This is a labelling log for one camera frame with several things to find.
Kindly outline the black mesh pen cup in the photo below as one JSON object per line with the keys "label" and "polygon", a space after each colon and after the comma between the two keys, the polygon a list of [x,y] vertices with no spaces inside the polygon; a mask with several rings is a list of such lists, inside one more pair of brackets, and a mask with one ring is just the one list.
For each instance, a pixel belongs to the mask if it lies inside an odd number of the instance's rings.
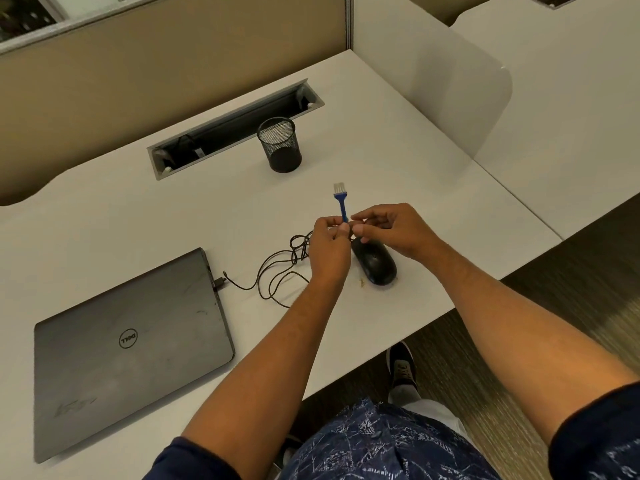
{"label": "black mesh pen cup", "polygon": [[273,117],[261,123],[257,138],[267,156],[269,167],[277,173],[290,173],[302,161],[293,120]]}

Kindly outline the person's left hand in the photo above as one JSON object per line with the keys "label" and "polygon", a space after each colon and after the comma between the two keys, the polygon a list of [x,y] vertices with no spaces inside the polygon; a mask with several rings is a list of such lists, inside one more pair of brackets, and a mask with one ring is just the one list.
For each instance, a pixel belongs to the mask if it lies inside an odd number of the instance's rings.
{"label": "person's left hand", "polygon": [[335,241],[334,226],[343,223],[340,216],[316,220],[309,241],[311,282],[342,288],[351,266],[351,242]]}

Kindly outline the dark sneaker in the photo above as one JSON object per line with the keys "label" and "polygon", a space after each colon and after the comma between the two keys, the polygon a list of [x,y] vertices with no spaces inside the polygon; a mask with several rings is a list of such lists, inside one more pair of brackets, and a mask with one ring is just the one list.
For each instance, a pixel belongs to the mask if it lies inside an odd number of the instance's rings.
{"label": "dark sneaker", "polygon": [[409,346],[400,341],[386,350],[386,364],[391,388],[411,386],[417,389],[415,361]]}

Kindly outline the person's right hand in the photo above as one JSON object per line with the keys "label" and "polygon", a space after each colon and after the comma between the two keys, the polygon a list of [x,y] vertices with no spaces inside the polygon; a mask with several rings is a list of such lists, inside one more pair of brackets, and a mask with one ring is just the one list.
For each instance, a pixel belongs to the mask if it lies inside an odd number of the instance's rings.
{"label": "person's right hand", "polygon": [[444,249],[445,243],[408,203],[378,204],[351,216],[354,222],[365,222],[381,228],[380,235],[356,235],[363,242],[380,241],[405,257],[423,264]]}

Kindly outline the white trousers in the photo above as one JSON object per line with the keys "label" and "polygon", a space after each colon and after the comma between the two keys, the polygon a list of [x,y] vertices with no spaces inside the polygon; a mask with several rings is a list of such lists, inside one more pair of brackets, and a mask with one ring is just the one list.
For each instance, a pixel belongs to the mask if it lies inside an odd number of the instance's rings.
{"label": "white trousers", "polygon": [[443,404],[421,398],[416,386],[393,386],[388,393],[388,402],[421,416],[437,420],[474,445],[462,421]]}

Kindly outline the grey closed laptop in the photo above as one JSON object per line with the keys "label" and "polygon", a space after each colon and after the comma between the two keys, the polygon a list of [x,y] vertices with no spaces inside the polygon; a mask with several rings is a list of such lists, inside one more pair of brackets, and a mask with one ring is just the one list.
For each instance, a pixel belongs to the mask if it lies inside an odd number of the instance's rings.
{"label": "grey closed laptop", "polygon": [[37,323],[34,461],[230,363],[222,282],[197,248]]}

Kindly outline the person's left forearm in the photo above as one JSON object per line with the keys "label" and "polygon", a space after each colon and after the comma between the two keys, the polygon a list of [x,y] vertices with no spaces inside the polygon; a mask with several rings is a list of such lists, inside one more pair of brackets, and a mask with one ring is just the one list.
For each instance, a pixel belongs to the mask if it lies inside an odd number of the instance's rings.
{"label": "person's left forearm", "polygon": [[242,480],[264,480],[300,409],[345,277],[313,276],[281,320],[218,384],[182,437]]}

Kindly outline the person's right forearm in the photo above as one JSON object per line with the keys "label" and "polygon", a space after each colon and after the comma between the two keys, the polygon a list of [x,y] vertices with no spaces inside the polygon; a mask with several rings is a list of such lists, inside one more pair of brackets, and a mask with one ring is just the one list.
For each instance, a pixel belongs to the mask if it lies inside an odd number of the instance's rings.
{"label": "person's right forearm", "polygon": [[640,381],[596,341],[443,240],[421,244],[419,261],[443,286],[485,363],[546,444],[572,414]]}

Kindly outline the blue patterned shirt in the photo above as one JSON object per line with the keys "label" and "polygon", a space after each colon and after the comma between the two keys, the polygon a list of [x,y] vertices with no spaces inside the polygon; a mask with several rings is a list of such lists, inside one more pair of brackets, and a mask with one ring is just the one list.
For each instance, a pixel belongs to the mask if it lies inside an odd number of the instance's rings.
{"label": "blue patterned shirt", "polygon": [[[640,382],[562,423],[548,445],[554,480],[640,477]],[[443,423],[364,398],[308,439],[281,479],[499,480],[475,446]],[[242,480],[217,455],[178,436],[142,480]]]}

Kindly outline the black computer mouse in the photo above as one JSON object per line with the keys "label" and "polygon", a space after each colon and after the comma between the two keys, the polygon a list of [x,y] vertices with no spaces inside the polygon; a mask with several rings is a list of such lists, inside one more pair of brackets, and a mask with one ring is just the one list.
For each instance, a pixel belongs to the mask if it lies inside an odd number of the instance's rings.
{"label": "black computer mouse", "polygon": [[387,247],[380,241],[370,239],[363,242],[360,237],[351,241],[351,250],[368,281],[385,287],[395,281],[397,267]]}

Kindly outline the grey window frame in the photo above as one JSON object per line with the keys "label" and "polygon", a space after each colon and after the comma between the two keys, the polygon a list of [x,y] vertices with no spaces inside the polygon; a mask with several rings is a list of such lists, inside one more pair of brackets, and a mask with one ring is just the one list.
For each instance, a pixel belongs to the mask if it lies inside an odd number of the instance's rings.
{"label": "grey window frame", "polygon": [[0,0],[0,55],[157,0]]}

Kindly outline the blue cleaning brush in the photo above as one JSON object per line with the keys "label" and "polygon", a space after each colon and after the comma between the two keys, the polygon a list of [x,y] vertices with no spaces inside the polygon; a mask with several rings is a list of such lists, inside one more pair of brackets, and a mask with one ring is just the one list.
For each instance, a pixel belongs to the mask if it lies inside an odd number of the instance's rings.
{"label": "blue cleaning brush", "polygon": [[346,211],[346,198],[348,196],[348,192],[346,191],[345,184],[343,182],[336,183],[333,185],[333,197],[336,201],[339,202],[340,206],[340,215],[342,221],[344,223],[349,222],[349,217]]}

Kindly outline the white desk divider panel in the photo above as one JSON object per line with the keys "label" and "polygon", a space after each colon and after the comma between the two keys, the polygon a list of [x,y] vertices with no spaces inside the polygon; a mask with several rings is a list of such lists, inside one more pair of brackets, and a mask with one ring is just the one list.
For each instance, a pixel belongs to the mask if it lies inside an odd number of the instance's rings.
{"label": "white desk divider panel", "polygon": [[353,50],[469,157],[513,94],[507,67],[409,0],[353,0]]}

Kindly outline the beige partition panel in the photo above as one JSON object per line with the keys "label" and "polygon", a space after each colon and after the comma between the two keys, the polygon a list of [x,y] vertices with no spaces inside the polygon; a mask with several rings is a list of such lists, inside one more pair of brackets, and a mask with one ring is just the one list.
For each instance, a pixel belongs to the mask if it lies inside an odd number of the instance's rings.
{"label": "beige partition panel", "polygon": [[346,48],[346,0],[155,0],[2,54],[0,206]]}

